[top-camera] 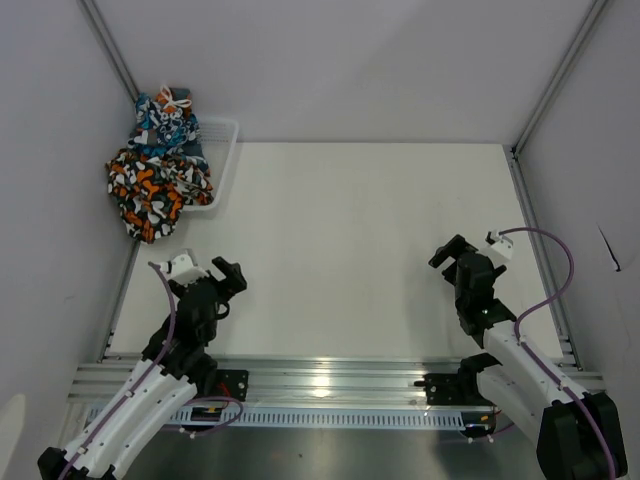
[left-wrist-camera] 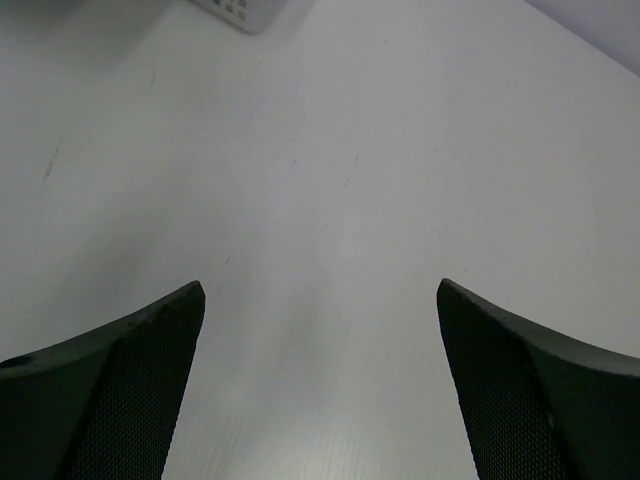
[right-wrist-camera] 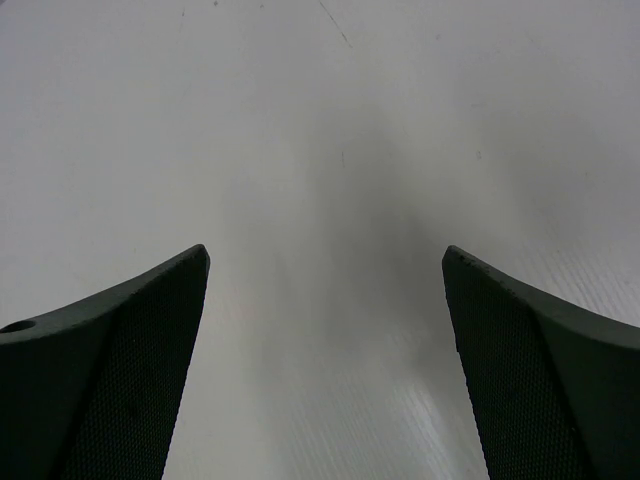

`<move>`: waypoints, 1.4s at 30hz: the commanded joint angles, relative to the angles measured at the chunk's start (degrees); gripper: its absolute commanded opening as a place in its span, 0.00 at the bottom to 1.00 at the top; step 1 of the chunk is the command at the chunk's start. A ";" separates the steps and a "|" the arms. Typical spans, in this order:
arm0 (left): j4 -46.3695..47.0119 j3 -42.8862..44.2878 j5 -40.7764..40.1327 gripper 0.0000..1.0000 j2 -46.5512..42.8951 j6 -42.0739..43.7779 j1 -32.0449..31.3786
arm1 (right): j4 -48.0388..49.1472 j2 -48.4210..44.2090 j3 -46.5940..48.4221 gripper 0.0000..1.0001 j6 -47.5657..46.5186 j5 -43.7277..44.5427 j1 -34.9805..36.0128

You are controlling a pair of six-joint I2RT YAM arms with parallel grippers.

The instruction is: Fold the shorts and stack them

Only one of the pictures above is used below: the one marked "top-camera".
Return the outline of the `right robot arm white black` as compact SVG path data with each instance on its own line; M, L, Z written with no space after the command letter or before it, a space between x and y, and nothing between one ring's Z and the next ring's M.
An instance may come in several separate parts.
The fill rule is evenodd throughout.
M429 264L454 288L464 333L480 353L453 374L418 381L430 406L491 406L532 442L547 479L620 479L628 462L618 409L606 392L591 393L524 334L524 318L496 297L494 284L514 252L507 231L478 249L456 234Z

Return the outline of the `orange black camouflage shorts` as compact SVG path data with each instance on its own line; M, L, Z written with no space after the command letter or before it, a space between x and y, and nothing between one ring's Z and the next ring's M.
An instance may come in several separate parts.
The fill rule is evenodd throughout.
M149 157L121 149L106 163L107 192L114 199L126 232L152 244L174 233L189 206L215 199L210 168L198 156L171 153Z

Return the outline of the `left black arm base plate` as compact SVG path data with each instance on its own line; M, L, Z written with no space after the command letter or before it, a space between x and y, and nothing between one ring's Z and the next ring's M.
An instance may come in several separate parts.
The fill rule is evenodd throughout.
M224 396L244 401L249 387L247 370L220 369L205 377L198 388L198 397Z

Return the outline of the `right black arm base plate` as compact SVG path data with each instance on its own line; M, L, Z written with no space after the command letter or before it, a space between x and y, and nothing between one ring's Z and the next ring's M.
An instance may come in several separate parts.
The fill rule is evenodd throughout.
M429 373L413 382L421 389L430 406L494 406L479 390L480 376L487 372Z

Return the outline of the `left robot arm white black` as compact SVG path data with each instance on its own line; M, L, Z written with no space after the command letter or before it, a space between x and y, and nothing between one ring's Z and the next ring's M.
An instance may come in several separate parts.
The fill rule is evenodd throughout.
M213 259L219 275L190 251L151 267L168 295L169 315L140 360L97 417L65 447L47 448L37 466L44 479L121 479L171 417L189 403L234 406L226 428L240 420L248 374L222 371L206 351L231 299L247 289L241 267Z

